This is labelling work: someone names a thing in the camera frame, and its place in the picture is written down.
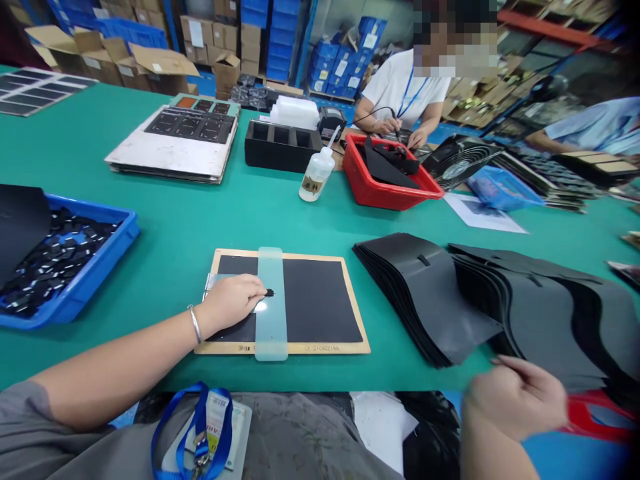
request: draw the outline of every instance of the bottle label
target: bottle label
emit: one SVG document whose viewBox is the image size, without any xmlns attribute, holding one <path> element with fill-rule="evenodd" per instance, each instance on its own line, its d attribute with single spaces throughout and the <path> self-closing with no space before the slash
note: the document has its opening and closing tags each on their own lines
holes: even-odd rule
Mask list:
<svg viewBox="0 0 640 480">
<path fill-rule="evenodd" d="M 322 182 L 311 180 L 311 177 L 305 175 L 305 179 L 302 180 L 302 188 L 311 193 L 320 193 L 320 190 L 322 190 Z"/>
</svg>

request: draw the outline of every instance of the light blue shirt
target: light blue shirt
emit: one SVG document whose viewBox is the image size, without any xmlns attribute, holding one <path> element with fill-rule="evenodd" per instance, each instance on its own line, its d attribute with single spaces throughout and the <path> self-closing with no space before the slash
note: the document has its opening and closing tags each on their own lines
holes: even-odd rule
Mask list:
<svg viewBox="0 0 640 480">
<path fill-rule="evenodd" d="M 547 136 L 580 149 L 611 155 L 640 154 L 640 97 L 598 103 L 545 128 Z"/>
</svg>

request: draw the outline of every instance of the stack of black foam sheets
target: stack of black foam sheets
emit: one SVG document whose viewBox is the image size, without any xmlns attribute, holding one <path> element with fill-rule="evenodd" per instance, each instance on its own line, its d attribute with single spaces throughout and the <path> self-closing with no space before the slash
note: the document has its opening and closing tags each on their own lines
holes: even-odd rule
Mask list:
<svg viewBox="0 0 640 480">
<path fill-rule="evenodd" d="M 476 346 L 502 331 L 460 294 L 453 260 L 436 244 L 394 233 L 357 243 L 353 251 L 434 367 L 462 364 Z"/>
<path fill-rule="evenodd" d="M 569 392 L 606 386 L 624 407 L 640 399 L 640 324 L 617 283 L 512 251 L 449 245 L 463 296 L 498 320 L 498 353 L 524 358 Z"/>
</svg>

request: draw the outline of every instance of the hand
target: hand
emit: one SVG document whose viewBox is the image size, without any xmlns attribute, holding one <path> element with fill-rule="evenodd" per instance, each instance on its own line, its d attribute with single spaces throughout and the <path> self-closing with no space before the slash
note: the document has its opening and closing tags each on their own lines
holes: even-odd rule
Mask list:
<svg viewBox="0 0 640 480">
<path fill-rule="evenodd" d="M 494 364 L 472 380 L 465 406 L 518 442 L 567 423 L 567 392 L 560 380 L 514 357 L 500 355 Z"/>
<path fill-rule="evenodd" d="M 400 120 L 389 117 L 384 120 L 377 120 L 373 124 L 373 132 L 384 137 L 385 135 L 390 134 L 392 131 L 400 130 L 401 127 L 402 122 Z"/>
<path fill-rule="evenodd" d="M 234 326 L 251 313 L 267 290 L 258 277 L 238 275 L 217 281 L 194 308 L 202 339 Z"/>
<path fill-rule="evenodd" d="M 418 149 L 427 142 L 427 137 L 429 135 L 426 131 L 418 128 L 415 132 L 411 134 L 409 137 L 409 141 L 407 142 L 407 148 L 409 150 Z"/>
</svg>

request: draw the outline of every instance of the silver bracelet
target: silver bracelet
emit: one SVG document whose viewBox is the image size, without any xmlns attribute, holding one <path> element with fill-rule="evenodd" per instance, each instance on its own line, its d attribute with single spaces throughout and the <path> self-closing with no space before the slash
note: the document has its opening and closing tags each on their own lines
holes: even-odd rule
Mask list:
<svg viewBox="0 0 640 480">
<path fill-rule="evenodd" d="M 188 305 L 187 308 L 191 312 L 191 321 L 193 322 L 193 328 L 195 329 L 195 334 L 198 337 L 198 343 L 202 343 L 202 335 L 200 335 L 200 327 L 198 327 L 198 319 L 195 318 L 193 305 Z"/>
</svg>

